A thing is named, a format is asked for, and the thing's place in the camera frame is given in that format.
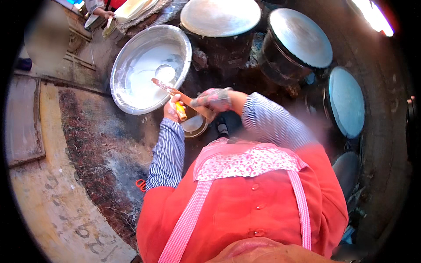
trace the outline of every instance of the blue striped shirt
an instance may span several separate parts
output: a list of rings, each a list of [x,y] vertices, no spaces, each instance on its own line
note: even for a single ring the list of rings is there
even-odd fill
[[[301,121],[279,104],[255,92],[247,97],[241,120],[244,128],[262,143],[273,143],[296,150],[316,142],[315,137]],[[180,124],[164,118],[160,124],[158,143],[146,180],[146,190],[158,186],[176,188],[181,181],[184,163],[184,131]]]

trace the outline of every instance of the pink gingham apron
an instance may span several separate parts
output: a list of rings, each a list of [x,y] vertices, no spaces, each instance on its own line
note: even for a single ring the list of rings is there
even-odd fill
[[[196,190],[171,233],[158,263],[178,263],[196,226],[203,203],[214,180],[226,177],[254,177],[274,170],[286,170],[297,200],[302,246],[311,250],[310,216],[298,172],[308,166],[289,149],[272,143],[239,141],[227,144],[221,138],[204,147],[193,170]]]

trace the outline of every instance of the red shirt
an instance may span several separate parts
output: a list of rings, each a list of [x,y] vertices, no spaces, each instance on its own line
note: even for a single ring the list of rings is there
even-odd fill
[[[345,198],[321,145],[305,146],[295,153],[309,165],[299,176],[309,208],[312,251],[329,258],[348,224]],[[160,186],[146,193],[137,226],[144,262],[158,261],[193,195],[194,165],[177,189]],[[181,262],[205,262],[232,242],[253,236],[301,245],[297,202],[285,171],[215,180]]]

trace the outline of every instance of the scissors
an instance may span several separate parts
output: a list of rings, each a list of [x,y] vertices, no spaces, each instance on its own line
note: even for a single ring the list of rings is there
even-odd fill
[[[146,192],[146,181],[143,179],[139,179],[136,181],[136,186],[139,187],[140,191]]]

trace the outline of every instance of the crepe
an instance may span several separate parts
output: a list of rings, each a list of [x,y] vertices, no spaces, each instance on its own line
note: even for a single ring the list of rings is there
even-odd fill
[[[136,19],[152,8],[158,0],[127,0],[115,12],[115,18],[119,23],[126,23]]]

